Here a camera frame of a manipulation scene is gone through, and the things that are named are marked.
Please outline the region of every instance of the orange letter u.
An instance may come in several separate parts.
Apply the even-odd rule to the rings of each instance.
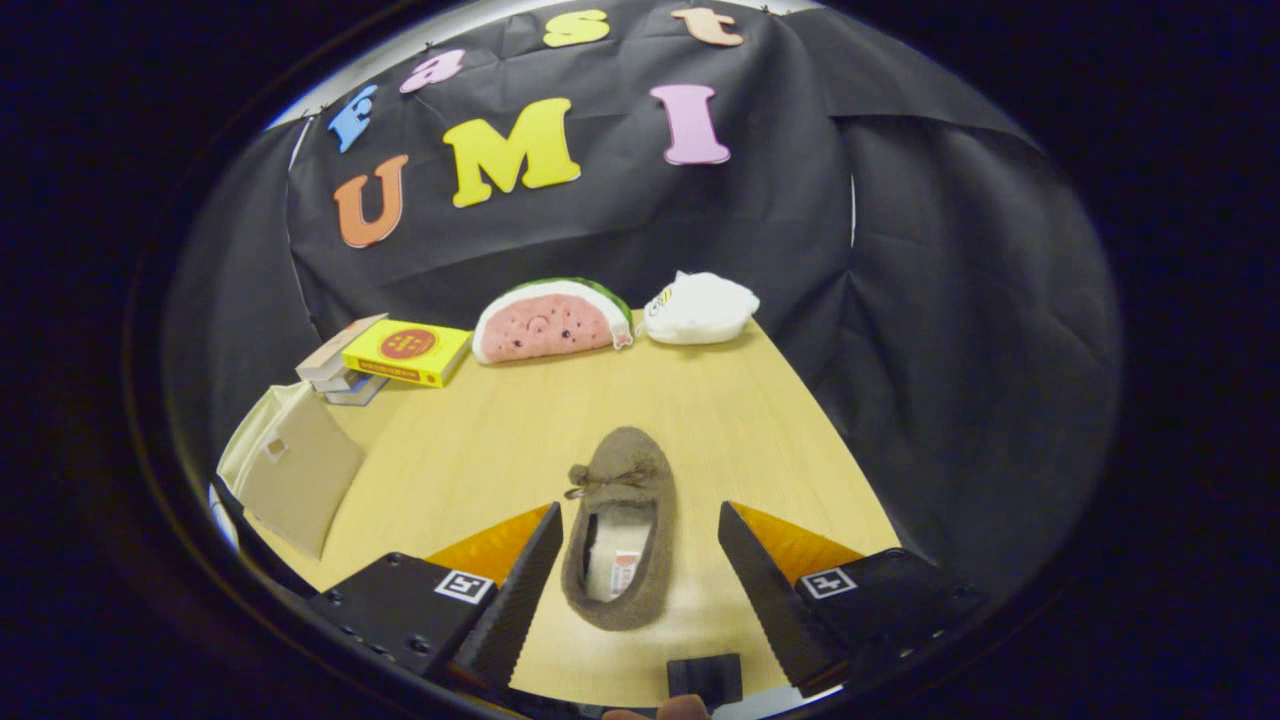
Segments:
[[[338,228],[342,231],[343,242],[352,247],[369,247],[392,234],[404,210],[401,168],[406,164],[408,155],[397,155],[374,169],[374,174],[383,181],[383,214],[371,223],[365,222],[361,192],[369,182],[369,176],[353,177],[333,193],[333,199],[338,202]]]

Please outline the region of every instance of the foam letter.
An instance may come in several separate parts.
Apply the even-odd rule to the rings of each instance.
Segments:
[[[465,54],[466,50],[449,50],[413,68],[413,74],[401,83],[401,92],[413,92],[422,86],[444,82],[458,74]]]
[[[707,101],[716,91],[705,85],[660,85],[649,95],[662,100],[671,126],[671,147],[663,158],[672,165],[714,165],[728,160],[728,147],[716,140]]]
[[[547,20],[547,35],[543,42],[550,47],[563,47],[566,45],[581,45],[594,42],[609,35],[609,26],[604,22],[604,10],[577,10],[564,13]]]
[[[672,10],[671,17],[685,20],[689,35],[701,40],[708,45],[724,45],[732,47],[742,44],[741,35],[724,32],[721,24],[737,24],[737,20],[728,15],[717,15],[710,8],[686,8]]]
[[[369,96],[375,90],[378,90],[376,85],[361,90],[360,95],[355,96],[329,123],[329,129],[338,133],[338,152],[346,152],[351,143],[360,137],[360,133],[369,127],[369,119],[365,115],[374,109],[374,101]]]
[[[516,118],[509,138],[480,119],[449,128],[444,142],[453,146],[458,165],[458,192],[453,196],[453,205],[466,208],[489,200],[493,188],[480,177],[481,169],[503,192],[511,192],[525,158],[529,158],[525,187],[547,187],[577,179],[582,168],[570,159],[564,140],[564,113],[568,109],[570,101],[564,97],[530,102]]]
[[[401,168],[407,163],[408,155],[397,155],[374,170],[374,174],[383,179],[383,214],[371,223],[365,222],[360,190],[369,182],[369,176],[353,177],[333,193],[333,199],[338,202],[338,228],[342,231],[343,242],[352,247],[369,247],[392,234],[404,210]]]

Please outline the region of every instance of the black cloth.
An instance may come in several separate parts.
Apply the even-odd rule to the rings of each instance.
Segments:
[[[1028,580],[1092,492],[1117,397],[1115,299],[1084,209],[1025,132],[901,42],[831,10],[699,5],[746,41],[696,40],[669,17],[687,3],[564,3],[442,42],[265,133],[210,199],[174,297],[170,384],[197,466],[211,474],[265,387],[355,318],[472,327],[500,292],[550,275],[639,306],[677,269],[709,270],[760,297],[758,322],[908,547],[997,596]],[[593,8],[607,38],[544,46],[549,18]],[[458,74],[399,92],[453,49]],[[669,83],[716,90],[727,163],[663,160],[667,118],[648,92]],[[325,128],[367,85],[370,126],[339,154]],[[454,208],[444,132],[483,118],[507,135],[548,97],[572,102],[582,177]],[[399,154],[398,227],[347,246],[334,191],[370,176],[376,218],[374,168]]]

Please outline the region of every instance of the beige bag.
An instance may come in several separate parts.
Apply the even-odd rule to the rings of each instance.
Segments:
[[[364,452],[311,383],[271,386],[236,428],[218,475],[264,527],[320,559]]]

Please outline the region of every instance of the letter m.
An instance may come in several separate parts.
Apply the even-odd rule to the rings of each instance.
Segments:
[[[516,118],[511,137],[502,137],[483,119],[449,128],[444,142],[453,146],[458,165],[458,192],[453,196],[453,205],[466,208],[489,200],[493,188],[480,177],[481,169],[503,192],[511,192],[526,158],[525,187],[547,187],[577,179],[582,168],[570,159],[564,141],[564,113],[568,109],[570,101],[564,97],[530,102]]]

